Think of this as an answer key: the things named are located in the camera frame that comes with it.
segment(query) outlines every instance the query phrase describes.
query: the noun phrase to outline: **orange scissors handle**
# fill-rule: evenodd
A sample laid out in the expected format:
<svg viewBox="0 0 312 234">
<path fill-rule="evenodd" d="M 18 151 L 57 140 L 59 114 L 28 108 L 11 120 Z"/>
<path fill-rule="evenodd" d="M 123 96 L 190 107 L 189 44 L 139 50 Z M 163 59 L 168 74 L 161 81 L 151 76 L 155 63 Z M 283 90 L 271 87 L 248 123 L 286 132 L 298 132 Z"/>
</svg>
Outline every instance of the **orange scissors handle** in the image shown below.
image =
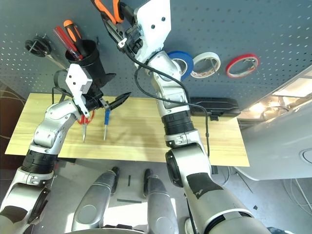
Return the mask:
<svg viewBox="0 0 312 234">
<path fill-rule="evenodd" d="M 101 2 L 101 0 L 91 0 L 91 2 L 97 8 L 97 10 L 100 11 L 102 15 L 110 19 L 113 24 L 123 22 L 123 17 L 121 16 L 120 11 L 119 11 L 119 0 L 113 0 L 114 15 L 110 13 L 110 11 Z"/>
</svg>

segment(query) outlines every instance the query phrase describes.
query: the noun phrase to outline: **screwdriver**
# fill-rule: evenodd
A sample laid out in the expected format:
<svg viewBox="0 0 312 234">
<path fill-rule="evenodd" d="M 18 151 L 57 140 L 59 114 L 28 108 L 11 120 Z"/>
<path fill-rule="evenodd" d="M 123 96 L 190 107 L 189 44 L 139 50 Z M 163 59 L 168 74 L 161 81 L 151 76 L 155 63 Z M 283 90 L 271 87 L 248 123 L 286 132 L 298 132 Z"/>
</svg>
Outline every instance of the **screwdriver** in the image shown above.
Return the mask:
<svg viewBox="0 0 312 234">
<path fill-rule="evenodd" d="M 81 55 L 83 57 L 87 56 L 87 52 L 85 51 L 83 47 L 83 41 L 82 41 L 81 34 L 78 30 L 78 27 L 69 19 L 64 21 L 63 26 L 68 36 L 72 39 L 74 45 L 77 47 L 77 49 L 81 53 Z"/>
<path fill-rule="evenodd" d="M 66 50 L 75 58 L 75 60 L 82 59 L 82 55 L 77 50 L 77 47 L 72 43 L 68 36 L 64 33 L 60 26 L 57 26 L 53 29 L 54 34 L 65 46 Z"/>
<path fill-rule="evenodd" d="M 107 125 L 108 125 L 108 122 L 109 122 L 109 114 L 110 114 L 111 110 L 110 109 L 107 109 L 105 111 L 105 118 L 104 118 L 104 140 L 106 139 L 106 133 L 107 133 Z"/>
</svg>

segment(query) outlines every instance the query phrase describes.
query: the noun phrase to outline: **wooden table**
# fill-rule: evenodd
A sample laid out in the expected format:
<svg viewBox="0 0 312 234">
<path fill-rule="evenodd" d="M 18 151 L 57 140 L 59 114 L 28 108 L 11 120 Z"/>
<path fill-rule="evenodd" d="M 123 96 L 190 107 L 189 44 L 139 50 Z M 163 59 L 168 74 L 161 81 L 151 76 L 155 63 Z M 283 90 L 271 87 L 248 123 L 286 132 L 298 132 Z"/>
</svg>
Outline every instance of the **wooden table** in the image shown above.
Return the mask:
<svg viewBox="0 0 312 234">
<path fill-rule="evenodd" d="M 26 155 L 36 127 L 51 105 L 51 94 L 30 94 L 15 127 L 6 154 Z M 85 143 L 77 122 L 69 130 L 59 157 L 119 159 L 165 162 L 169 150 L 164 142 L 164 128 L 156 101 L 130 97 L 110 114 L 106 140 L 103 140 L 104 109 L 96 110 L 87 127 Z M 206 146 L 205 118 L 192 117 Z M 237 119 L 221 117 L 209 122 L 210 161 L 212 165 L 249 166 Z"/>
</svg>

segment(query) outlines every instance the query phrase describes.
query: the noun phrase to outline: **gray pegboard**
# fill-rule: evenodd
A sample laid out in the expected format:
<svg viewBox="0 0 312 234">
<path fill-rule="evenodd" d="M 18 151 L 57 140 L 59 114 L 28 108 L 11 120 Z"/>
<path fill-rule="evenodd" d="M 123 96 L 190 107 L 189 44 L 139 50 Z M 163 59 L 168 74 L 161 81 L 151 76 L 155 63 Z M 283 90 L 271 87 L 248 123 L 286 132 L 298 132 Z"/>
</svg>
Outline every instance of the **gray pegboard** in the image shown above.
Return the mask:
<svg viewBox="0 0 312 234">
<path fill-rule="evenodd" d="M 111 6 L 111 0 L 102 0 Z M 143 0 L 125 1 L 135 8 Z M 171 0 L 172 30 L 165 50 L 183 50 L 196 56 L 215 52 L 220 56 L 219 75 L 205 79 L 188 77 L 183 82 L 191 95 L 237 99 L 243 109 L 312 64 L 312 1 L 310 0 Z M 98 37 L 101 61 L 107 73 L 117 76 L 104 87 L 106 95 L 136 88 L 135 68 L 117 50 L 100 16 L 88 0 L 18 1 L 2 0 L 0 5 L 0 79 L 20 95 L 50 93 L 58 67 L 45 58 L 25 52 L 24 41 L 36 33 L 47 34 L 56 57 L 68 64 L 65 49 L 52 29 L 66 19 L 74 21 L 85 38 Z M 230 79 L 225 67 L 238 55 L 260 57 L 258 73 Z M 143 73 L 142 86 L 153 92 L 150 78 Z"/>
</svg>

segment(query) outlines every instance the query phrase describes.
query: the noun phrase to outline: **floor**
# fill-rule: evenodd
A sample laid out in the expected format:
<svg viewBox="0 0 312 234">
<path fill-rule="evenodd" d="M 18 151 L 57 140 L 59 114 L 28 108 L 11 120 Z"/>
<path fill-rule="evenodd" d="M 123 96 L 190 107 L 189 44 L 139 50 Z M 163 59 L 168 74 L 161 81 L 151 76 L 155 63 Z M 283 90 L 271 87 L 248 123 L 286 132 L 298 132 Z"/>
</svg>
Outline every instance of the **floor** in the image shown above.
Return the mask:
<svg viewBox="0 0 312 234">
<path fill-rule="evenodd" d="M 169 181 L 164 163 L 90 159 L 78 159 L 75 164 L 65 161 L 58 163 L 58 176 L 52 185 L 52 194 L 44 219 L 34 228 L 33 233 L 62 234 L 69 232 L 73 214 L 84 193 L 102 172 L 113 166 L 118 166 L 121 169 L 121 175 L 117 192 L 111 197 L 109 209 L 105 212 L 105 224 L 121 223 L 140 230 L 146 229 L 147 204 L 142 195 L 142 181 L 144 169 L 151 168 L 162 179 L 171 195 L 176 208 L 180 233 L 184 233 L 183 224 L 188 216 L 185 198 L 183 191 Z M 128 186 L 129 176 L 131 176 L 130 186 Z M 214 179 L 221 183 L 226 176 L 227 168 L 219 167 L 219 174 L 214 175 Z M 238 175 L 231 175 L 225 187 L 230 189 L 265 226 L 277 227 L 295 234 L 311 232 L 311 216 L 291 201 L 282 180 L 251 181 L 245 177 L 243 179 L 249 188 Z M 286 188 L 290 191 L 290 181 L 285 182 Z M 312 200 L 312 179 L 300 179 L 299 182 L 308 199 Z M 304 203 L 295 184 L 292 188 L 299 202 Z M 4 190 L 5 186 L 2 185 L 1 194 L 4 194 Z M 132 215 L 134 209 L 138 212 L 136 217 Z"/>
</svg>

